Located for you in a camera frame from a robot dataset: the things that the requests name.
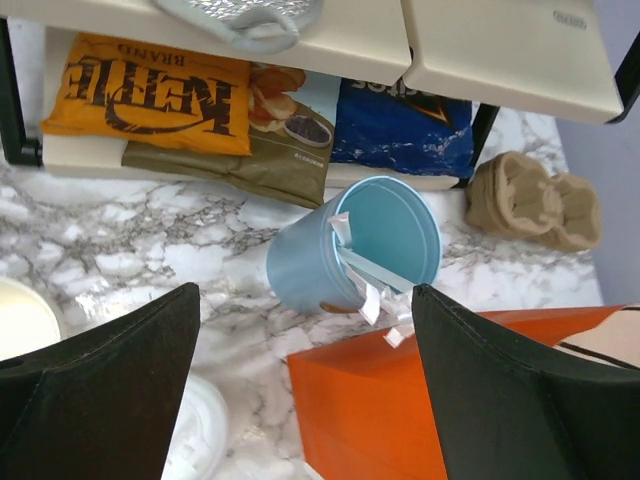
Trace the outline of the brown pulp cup carrier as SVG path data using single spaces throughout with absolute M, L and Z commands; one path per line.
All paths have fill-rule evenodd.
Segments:
M 486 233 L 564 253 L 591 250 L 601 241 L 601 207 L 592 184 L 570 173 L 551 175 L 525 154 L 509 151 L 483 163 L 465 194 L 465 221 Z

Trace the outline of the orange paper bag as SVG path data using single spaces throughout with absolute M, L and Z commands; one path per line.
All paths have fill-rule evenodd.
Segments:
M 557 350 L 639 364 L 636 305 L 489 311 L 485 318 Z M 385 330 L 289 356 L 305 467 L 315 479 L 444 479 L 415 338 Z

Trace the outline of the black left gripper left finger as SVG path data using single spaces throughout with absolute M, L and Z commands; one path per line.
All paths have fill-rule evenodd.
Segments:
M 200 291 L 186 283 L 2 361 L 2 478 L 160 478 L 199 330 Z

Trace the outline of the white paper straw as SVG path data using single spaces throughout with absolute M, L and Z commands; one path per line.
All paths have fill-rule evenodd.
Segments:
M 413 288 L 414 284 L 408 279 L 357 254 L 351 248 L 353 238 L 348 212 L 331 216 L 328 223 L 337 237 L 337 252 L 340 261 L 349 271 L 352 271 L 359 280 L 371 284 L 380 292 L 389 290 L 403 294 Z

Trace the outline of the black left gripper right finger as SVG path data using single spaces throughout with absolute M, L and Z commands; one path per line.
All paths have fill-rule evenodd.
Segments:
M 635 479 L 639 311 L 505 325 L 429 285 L 416 340 L 451 479 Z

